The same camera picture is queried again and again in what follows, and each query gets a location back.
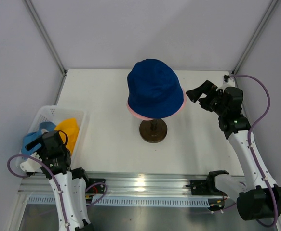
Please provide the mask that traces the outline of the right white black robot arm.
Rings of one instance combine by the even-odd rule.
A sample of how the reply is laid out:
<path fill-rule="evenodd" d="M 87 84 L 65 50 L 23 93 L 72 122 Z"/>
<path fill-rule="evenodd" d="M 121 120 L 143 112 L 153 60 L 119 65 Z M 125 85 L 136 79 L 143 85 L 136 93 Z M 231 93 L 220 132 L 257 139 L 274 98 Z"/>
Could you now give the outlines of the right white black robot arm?
<path fill-rule="evenodd" d="M 229 85 L 219 88 L 207 80 L 186 95 L 202 109 L 218 115 L 219 128 L 235 151 L 245 177 L 245 183 L 240 183 L 225 170 L 211 171 L 201 186 L 211 195 L 231 198 L 243 220 L 271 218 L 275 225 L 281 214 L 281 187 L 268 172 L 254 141 L 253 127 L 242 114 L 243 91 Z"/>

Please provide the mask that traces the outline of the yellow hat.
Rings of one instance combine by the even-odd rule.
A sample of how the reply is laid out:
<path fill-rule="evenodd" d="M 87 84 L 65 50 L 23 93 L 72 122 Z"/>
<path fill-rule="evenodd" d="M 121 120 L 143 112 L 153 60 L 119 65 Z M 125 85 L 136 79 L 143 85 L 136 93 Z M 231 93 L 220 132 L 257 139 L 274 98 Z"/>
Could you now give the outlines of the yellow hat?
<path fill-rule="evenodd" d="M 75 118 L 70 118 L 62 121 L 55 127 L 55 130 L 60 131 L 60 137 L 63 143 L 66 143 L 66 148 L 70 151 L 70 154 L 73 154 L 77 137 L 79 134 L 79 127 Z"/>

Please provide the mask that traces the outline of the light blue hat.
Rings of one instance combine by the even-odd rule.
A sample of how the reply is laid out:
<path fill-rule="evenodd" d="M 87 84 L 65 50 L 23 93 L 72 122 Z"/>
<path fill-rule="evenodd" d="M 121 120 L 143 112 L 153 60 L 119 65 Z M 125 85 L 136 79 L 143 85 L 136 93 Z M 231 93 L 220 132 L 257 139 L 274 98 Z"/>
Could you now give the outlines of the light blue hat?
<path fill-rule="evenodd" d="M 41 147 L 40 144 L 37 144 L 35 147 L 33 147 L 29 151 L 26 149 L 26 146 L 29 143 L 33 142 L 36 138 L 41 136 L 43 131 L 49 132 L 49 131 L 53 131 L 55 128 L 56 128 L 56 125 L 52 122 L 47 121 L 47 122 L 40 123 L 39 129 L 36 132 L 31 132 L 23 138 L 21 154 L 32 155 L 34 152 L 36 152 Z"/>

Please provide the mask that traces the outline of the dark blue bucket hat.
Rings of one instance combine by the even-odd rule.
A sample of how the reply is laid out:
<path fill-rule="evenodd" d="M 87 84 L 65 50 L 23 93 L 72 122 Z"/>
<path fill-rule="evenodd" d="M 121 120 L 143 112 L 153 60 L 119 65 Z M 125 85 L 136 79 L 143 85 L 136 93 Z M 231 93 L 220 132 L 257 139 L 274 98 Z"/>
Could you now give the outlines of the dark blue bucket hat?
<path fill-rule="evenodd" d="M 183 91 L 176 73 L 164 62 L 145 59 L 127 75 L 127 103 L 138 114 L 161 119 L 175 113 L 183 103 Z"/>

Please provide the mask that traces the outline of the pink bucket hat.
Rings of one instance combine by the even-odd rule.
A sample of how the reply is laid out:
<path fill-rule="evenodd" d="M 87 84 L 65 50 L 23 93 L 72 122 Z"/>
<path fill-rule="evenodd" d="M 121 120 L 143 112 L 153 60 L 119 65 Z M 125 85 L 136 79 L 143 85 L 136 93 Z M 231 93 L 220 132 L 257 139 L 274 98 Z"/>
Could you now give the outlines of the pink bucket hat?
<path fill-rule="evenodd" d="M 171 117 L 171 116 L 173 116 L 173 115 L 176 115 L 178 112 L 180 112 L 180 111 L 185 107 L 186 102 L 187 102 L 187 96 L 186 96 L 186 94 L 185 94 L 185 92 L 184 92 L 184 89 L 182 89 L 182 91 L 183 91 L 183 103 L 182 103 L 181 107 L 180 107 L 175 113 L 173 113 L 172 115 L 169 115 L 169 116 L 166 116 L 166 117 L 162 117 L 162 119 Z M 137 112 L 135 112 L 135 111 L 129 106 L 128 103 L 126 103 L 126 106 L 127 106 L 128 111 L 130 112 L 130 114 L 133 115 L 134 117 L 136 117 L 136 118 L 138 118 L 138 119 L 141 119 L 141 120 L 144 120 L 144 121 L 153 120 L 152 118 L 145 117 L 145 116 L 140 115 L 140 114 L 138 114 Z"/>

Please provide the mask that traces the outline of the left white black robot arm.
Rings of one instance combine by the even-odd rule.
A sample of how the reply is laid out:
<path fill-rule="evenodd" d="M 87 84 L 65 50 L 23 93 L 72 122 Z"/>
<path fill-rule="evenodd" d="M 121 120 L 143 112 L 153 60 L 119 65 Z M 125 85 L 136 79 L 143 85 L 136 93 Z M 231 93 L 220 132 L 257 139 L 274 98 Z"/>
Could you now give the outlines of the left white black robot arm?
<path fill-rule="evenodd" d="M 37 154 L 42 162 L 41 169 L 49 180 L 54 193 L 60 231 L 93 231 L 88 218 L 85 192 L 90 180 L 80 167 L 71 169 L 71 154 L 60 131 L 45 132 L 25 146 L 30 150 L 41 145 Z"/>

